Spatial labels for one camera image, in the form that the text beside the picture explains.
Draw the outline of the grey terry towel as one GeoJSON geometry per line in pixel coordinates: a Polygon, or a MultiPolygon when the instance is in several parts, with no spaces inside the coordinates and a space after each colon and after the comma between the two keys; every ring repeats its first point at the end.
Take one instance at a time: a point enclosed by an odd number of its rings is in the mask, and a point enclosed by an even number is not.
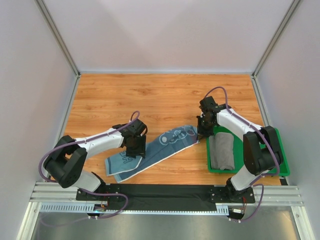
{"type": "Polygon", "coordinates": [[[227,132],[218,132],[208,138],[210,165],[214,170],[235,170],[234,136],[227,132]]]}

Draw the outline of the blue patterned towel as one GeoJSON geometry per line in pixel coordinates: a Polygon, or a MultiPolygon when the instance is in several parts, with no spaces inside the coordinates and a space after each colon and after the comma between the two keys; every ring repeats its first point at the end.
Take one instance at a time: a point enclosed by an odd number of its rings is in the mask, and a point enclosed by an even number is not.
{"type": "Polygon", "coordinates": [[[145,157],[129,157],[125,151],[108,157],[105,160],[106,175],[113,176],[117,183],[124,182],[198,142],[195,126],[183,125],[173,128],[146,144],[145,157]]]}

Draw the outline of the green plastic tray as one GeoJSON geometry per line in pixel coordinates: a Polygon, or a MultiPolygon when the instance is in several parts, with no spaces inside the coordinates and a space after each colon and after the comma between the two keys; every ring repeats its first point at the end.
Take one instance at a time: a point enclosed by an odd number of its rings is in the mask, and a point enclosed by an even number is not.
{"type": "Polygon", "coordinates": [[[246,167],[250,173],[255,175],[262,173],[285,177],[290,175],[283,144],[276,128],[266,126],[238,137],[223,126],[215,126],[213,135],[219,132],[229,133],[234,137],[233,158],[235,170],[217,170],[211,167],[209,139],[207,139],[207,168],[209,172],[237,174],[243,167],[246,167]]]}

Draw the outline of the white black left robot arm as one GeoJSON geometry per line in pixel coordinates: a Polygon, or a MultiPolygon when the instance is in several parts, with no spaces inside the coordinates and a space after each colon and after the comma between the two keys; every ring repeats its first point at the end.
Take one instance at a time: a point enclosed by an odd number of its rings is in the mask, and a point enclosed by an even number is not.
{"type": "Polygon", "coordinates": [[[136,119],[117,124],[108,130],[83,138],[63,136],[41,161],[44,168],[64,189],[77,187],[101,193],[105,182],[95,173],[84,170],[87,159],[111,149],[125,147],[127,157],[145,157],[148,127],[136,119]]]}

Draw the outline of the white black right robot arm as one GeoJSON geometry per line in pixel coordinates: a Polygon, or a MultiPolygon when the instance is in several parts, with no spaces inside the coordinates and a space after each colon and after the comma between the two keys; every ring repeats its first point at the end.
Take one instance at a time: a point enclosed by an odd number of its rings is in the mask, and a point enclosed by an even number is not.
{"type": "Polygon", "coordinates": [[[275,128],[254,124],[239,116],[227,103],[217,104],[211,96],[204,97],[199,108],[197,132],[207,139],[211,167],[219,170],[233,167],[235,138],[242,143],[243,166],[224,187],[211,192],[214,200],[238,201],[271,170],[280,172],[284,154],[275,128]]]}

